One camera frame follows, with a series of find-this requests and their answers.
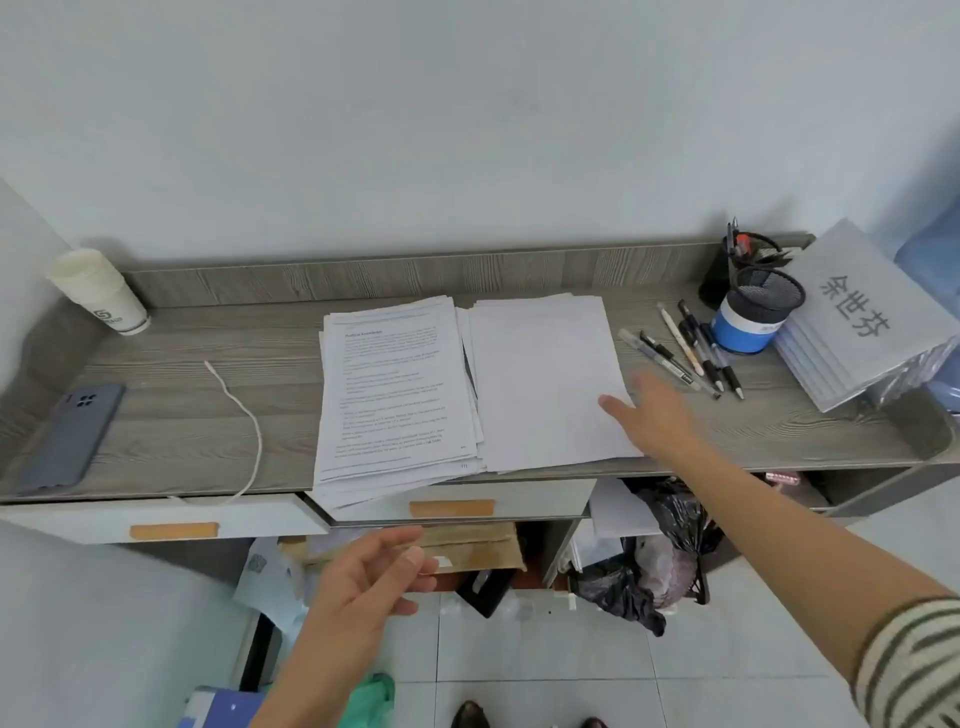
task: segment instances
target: black shoe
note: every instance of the black shoe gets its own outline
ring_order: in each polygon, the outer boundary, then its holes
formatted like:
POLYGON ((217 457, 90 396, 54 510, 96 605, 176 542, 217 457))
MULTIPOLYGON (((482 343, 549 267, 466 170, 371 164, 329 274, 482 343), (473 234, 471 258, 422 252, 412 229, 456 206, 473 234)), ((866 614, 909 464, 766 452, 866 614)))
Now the black shoe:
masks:
POLYGON ((483 708, 468 700, 460 706, 457 715, 453 717, 450 728, 490 728, 487 717, 483 714, 483 708))

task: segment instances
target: green cloth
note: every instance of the green cloth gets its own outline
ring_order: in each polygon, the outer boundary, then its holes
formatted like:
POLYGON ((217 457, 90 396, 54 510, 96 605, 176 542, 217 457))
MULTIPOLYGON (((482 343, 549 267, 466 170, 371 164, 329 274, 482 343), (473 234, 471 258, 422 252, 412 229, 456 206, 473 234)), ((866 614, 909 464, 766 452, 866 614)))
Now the green cloth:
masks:
POLYGON ((370 675, 350 694, 337 728, 383 728, 395 695, 394 678, 385 672, 370 675))

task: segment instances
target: striped sleeve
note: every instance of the striped sleeve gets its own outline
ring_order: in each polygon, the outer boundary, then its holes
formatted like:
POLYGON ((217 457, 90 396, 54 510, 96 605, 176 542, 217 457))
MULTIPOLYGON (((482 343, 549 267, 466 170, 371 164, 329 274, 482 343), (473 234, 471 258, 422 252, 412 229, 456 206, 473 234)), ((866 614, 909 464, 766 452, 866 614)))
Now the striped sleeve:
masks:
POLYGON ((852 692, 871 728, 960 728, 960 598, 889 618, 868 642, 852 692))

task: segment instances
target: pen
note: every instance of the pen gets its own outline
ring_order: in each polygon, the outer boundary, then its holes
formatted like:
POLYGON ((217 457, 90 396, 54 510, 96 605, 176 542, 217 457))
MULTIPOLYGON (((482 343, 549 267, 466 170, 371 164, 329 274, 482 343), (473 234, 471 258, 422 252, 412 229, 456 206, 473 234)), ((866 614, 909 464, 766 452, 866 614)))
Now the pen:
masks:
POLYGON ((704 375, 704 368, 700 366, 700 362, 697 361, 697 355, 693 353, 693 350, 687 345, 684 337, 680 334, 680 330, 677 328, 677 325, 673 322, 673 319, 670 317, 670 314, 667 313, 666 308, 662 303, 657 303, 657 308, 660 309, 660 316, 663 317, 663 321, 666 323, 666 327, 670 329, 670 334, 677 341, 677 345, 680 347, 681 351, 686 356, 687 360, 693 366, 693 371, 698 375, 704 375))
MULTIPOLYGON (((700 386, 700 384, 697 381, 695 381, 694 378, 690 376, 690 373, 687 372, 682 366, 680 366, 679 364, 676 364, 672 360, 663 356, 663 354, 657 352, 657 350, 655 350, 653 347, 646 344, 642 339, 640 339, 635 334, 630 333, 625 328, 622 328, 618 335, 623 341, 630 344, 630 346, 632 346, 638 352, 645 353, 655 362, 660 364, 663 367, 663 369, 665 369, 667 372, 669 372, 670 374, 675 376, 677 379, 679 379, 681 382, 686 384, 686 386, 688 386, 693 391, 700 392, 702 390, 702 387, 700 386)), ((714 395, 714 398, 716 399, 719 396, 720 396, 719 394, 714 395)))
POLYGON ((717 372, 715 366, 713 366, 713 360, 710 359, 710 349, 709 346, 705 346, 705 342, 700 339, 703 338, 703 333, 700 333, 700 338, 697 338, 697 333, 700 332, 699 326, 693 328, 688 321, 681 321, 678 324, 680 328, 680 333, 686 339, 686 343, 693 347, 694 351, 697 352, 697 356, 700 357, 701 363, 704 365, 704 376, 708 381, 713 382, 713 386, 717 388, 720 392, 723 392, 723 382, 720 380, 720 373, 717 372))
POLYGON ((648 347, 653 349, 658 354, 662 355, 664 359, 669 359, 670 361, 673 361, 673 352, 667 349, 663 344, 655 340, 653 336, 648 336, 643 329, 638 331, 636 335, 639 337, 640 341, 642 341, 644 344, 646 344, 648 347))
POLYGON ((693 315, 693 311, 686 306, 686 302, 683 299, 677 302, 677 307, 680 309, 681 316, 684 317, 684 320, 681 322, 680 333, 684 335, 687 343, 693 347, 697 352, 697 356, 699 356, 703 362, 707 379, 713 382, 713 386, 723 392, 723 381, 721 381, 720 373, 717 372, 717 368, 713 365, 713 360, 710 358, 710 344, 707 339, 704 338, 704 333, 700 331, 700 322, 697 321, 697 317, 693 315))
POLYGON ((740 386, 740 380, 736 378, 736 373, 733 371, 730 361, 727 360, 727 356, 723 353, 720 345, 717 344, 717 340, 713 336, 713 329, 710 328, 709 324, 701 324, 700 331, 703 332, 704 336, 710 342, 713 355, 717 357, 717 364, 720 366, 720 371, 723 372, 723 376, 727 378, 730 388, 743 400, 743 387, 740 386))

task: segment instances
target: drawer handle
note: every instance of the drawer handle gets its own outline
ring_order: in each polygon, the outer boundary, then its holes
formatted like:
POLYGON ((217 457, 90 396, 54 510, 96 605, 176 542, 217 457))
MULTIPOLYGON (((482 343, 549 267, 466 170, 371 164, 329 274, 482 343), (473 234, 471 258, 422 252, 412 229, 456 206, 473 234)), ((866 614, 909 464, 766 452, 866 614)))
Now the drawer handle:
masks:
POLYGON ((493 498, 484 500, 411 500, 410 515, 415 519, 445 519, 461 516, 492 516, 493 498))
POLYGON ((130 537, 134 541, 179 541, 180 539, 215 539, 220 524, 210 523, 154 523, 132 525, 130 537))

